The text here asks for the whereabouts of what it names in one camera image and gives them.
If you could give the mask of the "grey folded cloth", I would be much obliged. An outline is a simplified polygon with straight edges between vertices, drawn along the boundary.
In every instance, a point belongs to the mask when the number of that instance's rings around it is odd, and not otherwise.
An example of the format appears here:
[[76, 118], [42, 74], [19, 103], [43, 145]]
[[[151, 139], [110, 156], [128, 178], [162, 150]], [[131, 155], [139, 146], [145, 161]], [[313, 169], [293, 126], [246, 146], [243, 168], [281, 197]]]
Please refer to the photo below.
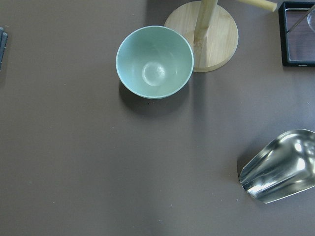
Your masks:
[[0, 27], [0, 68], [2, 66], [2, 60], [6, 49], [8, 40], [8, 34], [4, 31], [3, 27]]

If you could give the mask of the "steel scoop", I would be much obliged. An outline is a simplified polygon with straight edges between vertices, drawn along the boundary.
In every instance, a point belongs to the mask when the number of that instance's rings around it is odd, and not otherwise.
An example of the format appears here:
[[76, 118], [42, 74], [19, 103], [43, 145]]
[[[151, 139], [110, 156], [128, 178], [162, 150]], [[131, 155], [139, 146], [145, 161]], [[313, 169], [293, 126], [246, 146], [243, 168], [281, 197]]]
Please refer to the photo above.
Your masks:
[[282, 133], [242, 168], [239, 182], [265, 204], [313, 188], [315, 133], [306, 129]]

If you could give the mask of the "wooden stand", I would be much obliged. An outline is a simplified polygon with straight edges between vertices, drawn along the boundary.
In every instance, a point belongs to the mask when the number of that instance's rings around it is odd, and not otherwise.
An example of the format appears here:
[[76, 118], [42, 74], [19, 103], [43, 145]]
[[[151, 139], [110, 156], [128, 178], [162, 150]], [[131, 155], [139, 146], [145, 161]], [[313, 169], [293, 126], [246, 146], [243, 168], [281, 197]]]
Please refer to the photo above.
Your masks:
[[209, 72], [224, 66], [238, 46], [237, 25], [216, 0], [185, 3], [168, 16], [164, 25], [189, 42], [194, 54], [194, 72]]

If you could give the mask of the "green bowl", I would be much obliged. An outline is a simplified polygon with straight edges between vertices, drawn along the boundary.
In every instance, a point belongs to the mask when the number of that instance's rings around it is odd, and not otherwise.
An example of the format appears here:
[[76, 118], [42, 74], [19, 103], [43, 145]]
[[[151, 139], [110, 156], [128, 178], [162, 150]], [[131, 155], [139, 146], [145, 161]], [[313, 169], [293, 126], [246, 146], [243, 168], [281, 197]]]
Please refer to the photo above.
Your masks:
[[147, 26], [128, 35], [118, 48], [116, 71], [132, 93], [162, 99], [181, 90], [194, 66], [188, 41], [163, 26]]

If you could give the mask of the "black framed tray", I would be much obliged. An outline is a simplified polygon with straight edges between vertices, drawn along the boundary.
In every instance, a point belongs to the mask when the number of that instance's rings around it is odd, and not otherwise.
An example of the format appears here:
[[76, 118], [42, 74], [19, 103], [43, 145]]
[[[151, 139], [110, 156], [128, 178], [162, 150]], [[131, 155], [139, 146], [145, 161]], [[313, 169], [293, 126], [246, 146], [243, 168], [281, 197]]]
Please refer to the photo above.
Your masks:
[[284, 1], [279, 9], [283, 66], [315, 66], [314, 2]]

